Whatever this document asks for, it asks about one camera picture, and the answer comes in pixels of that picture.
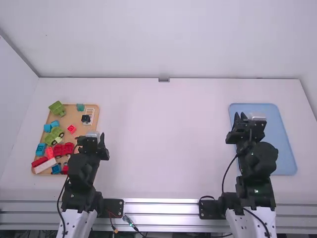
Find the white wall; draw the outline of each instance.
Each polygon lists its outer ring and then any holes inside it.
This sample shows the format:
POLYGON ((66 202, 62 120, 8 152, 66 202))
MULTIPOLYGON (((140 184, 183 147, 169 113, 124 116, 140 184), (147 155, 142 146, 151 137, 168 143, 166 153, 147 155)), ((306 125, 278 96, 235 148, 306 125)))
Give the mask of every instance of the white wall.
POLYGON ((0 0, 41 76, 299 78, 317 115, 315 0, 0 0))
POLYGON ((0 176, 38 80, 36 74, 0 36, 0 176))

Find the blue toy block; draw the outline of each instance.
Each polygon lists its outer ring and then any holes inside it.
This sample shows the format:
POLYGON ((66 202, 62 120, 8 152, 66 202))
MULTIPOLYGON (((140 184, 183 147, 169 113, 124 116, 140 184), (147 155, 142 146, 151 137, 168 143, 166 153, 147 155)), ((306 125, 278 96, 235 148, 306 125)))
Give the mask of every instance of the blue toy block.
POLYGON ((52 122, 51 122, 51 126, 52 126, 52 127, 59 126, 59 121, 58 121, 58 120, 52 121, 52 122))
POLYGON ((39 143, 38 147, 36 148, 35 155, 36 156, 44 156, 46 147, 47 147, 47 144, 39 143))
POLYGON ((76 104, 76 107, 77 107, 77 111, 79 111, 79 112, 83 112, 85 109, 84 104, 76 104))
POLYGON ((60 172, 61 172, 61 166, 60 166, 60 164, 54 165, 54 166, 52 167, 52 174, 53 174, 53 175, 57 175, 57 174, 59 174, 60 172))
POLYGON ((44 125, 44 131, 45 132, 50 133, 51 130, 52 130, 51 124, 45 124, 44 125))

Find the blue mat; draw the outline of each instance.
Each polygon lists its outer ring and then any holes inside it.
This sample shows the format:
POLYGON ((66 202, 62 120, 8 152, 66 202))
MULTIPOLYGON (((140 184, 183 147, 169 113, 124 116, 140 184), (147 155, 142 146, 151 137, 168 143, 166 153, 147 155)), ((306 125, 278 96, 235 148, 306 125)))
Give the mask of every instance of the blue mat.
POLYGON ((268 142, 278 149, 277 168, 272 175, 294 175, 297 166, 278 107, 269 103, 233 103, 229 107, 231 126, 236 112, 239 115, 241 112, 265 114, 267 124, 262 141, 268 142))

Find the red square block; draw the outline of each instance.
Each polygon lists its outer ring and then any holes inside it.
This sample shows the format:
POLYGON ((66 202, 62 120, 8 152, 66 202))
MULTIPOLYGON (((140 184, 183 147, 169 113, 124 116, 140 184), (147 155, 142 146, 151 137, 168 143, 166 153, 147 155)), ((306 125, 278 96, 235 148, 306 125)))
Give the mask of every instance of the red square block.
POLYGON ((67 128, 67 130, 68 130, 71 134, 73 134, 73 133, 76 131, 76 127, 74 127, 73 125, 70 125, 70 126, 67 128))
POLYGON ((51 146, 46 147, 46 155, 49 160, 54 158, 53 148, 51 146))

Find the black bracket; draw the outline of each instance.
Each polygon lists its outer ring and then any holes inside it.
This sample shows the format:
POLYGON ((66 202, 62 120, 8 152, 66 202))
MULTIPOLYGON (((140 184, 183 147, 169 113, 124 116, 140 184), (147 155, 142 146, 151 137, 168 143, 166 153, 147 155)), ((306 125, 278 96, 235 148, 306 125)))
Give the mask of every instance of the black bracket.
POLYGON ((124 201, 122 199, 104 198, 104 210, 98 217, 109 218, 121 218, 123 216, 124 201))
POLYGON ((199 218, 202 220, 225 220, 218 200, 201 200, 199 202, 199 218))

